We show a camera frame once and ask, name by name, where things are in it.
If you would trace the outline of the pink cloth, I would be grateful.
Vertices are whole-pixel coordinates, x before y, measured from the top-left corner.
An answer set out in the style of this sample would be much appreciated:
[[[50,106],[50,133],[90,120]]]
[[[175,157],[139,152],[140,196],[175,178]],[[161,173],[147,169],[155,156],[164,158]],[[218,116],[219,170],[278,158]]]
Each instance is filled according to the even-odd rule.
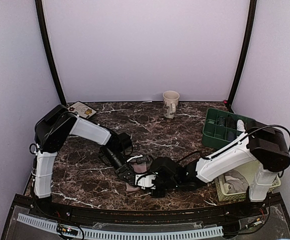
[[[140,187],[135,185],[136,180],[137,180],[137,176],[139,174],[145,173],[148,170],[147,164],[145,162],[139,163],[139,164],[133,163],[131,166],[135,172],[135,177],[133,179],[133,183],[126,183],[126,191],[128,193],[137,192],[141,189]]]

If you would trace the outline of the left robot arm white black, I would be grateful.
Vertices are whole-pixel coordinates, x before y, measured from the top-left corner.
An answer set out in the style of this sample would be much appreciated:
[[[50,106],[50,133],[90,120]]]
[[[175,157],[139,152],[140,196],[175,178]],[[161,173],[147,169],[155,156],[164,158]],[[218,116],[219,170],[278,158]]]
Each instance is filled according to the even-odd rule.
[[[41,118],[34,127],[36,166],[33,191],[38,200],[36,210],[45,218],[52,218],[55,206],[47,199],[51,196],[53,167],[58,152],[69,135],[78,136],[100,145],[100,154],[114,168],[117,177],[133,186],[136,173],[127,161],[126,149],[132,146],[131,137],[95,124],[70,112],[59,104]]]

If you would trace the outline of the navy striped boxer underwear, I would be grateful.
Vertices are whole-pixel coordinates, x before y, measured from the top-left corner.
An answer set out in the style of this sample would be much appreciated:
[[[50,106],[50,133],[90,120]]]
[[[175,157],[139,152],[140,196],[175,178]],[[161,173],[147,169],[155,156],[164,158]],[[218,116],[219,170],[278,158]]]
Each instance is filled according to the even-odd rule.
[[[224,116],[219,116],[216,120],[216,124],[221,127],[226,127],[227,119]]]

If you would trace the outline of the dark green divided organizer tray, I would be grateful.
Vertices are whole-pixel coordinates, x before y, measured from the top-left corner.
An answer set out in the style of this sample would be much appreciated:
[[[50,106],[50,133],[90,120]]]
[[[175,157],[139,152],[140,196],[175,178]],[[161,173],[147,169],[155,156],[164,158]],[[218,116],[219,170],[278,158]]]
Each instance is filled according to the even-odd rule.
[[[217,118],[219,116],[226,118],[226,127],[217,125]],[[235,133],[236,138],[243,133],[237,131],[237,120],[239,119],[243,120],[245,130],[247,129],[247,123],[253,120],[252,118],[243,115],[234,114],[216,108],[209,108],[202,129],[202,144],[206,147],[219,150],[231,143],[227,141],[227,132]]]

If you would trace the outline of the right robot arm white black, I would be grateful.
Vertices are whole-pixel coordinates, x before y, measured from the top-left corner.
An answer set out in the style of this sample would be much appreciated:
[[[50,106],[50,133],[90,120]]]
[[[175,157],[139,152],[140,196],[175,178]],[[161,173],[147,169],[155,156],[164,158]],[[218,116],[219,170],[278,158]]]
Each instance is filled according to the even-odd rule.
[[[284,126],[252,120],[234,141],[185,166],[168,157],[156,158],[148,172],[135,176],[134,183],[160,197],[167,189],[194,191],[241,165],[258,162],[258,170],[247,188],[248,200],[240,205],[240,213],[251,217],[259,210],[259,202],[266,199],[278,174],[290,166],[290,142],[286,142],[284,132],[288,132]]]

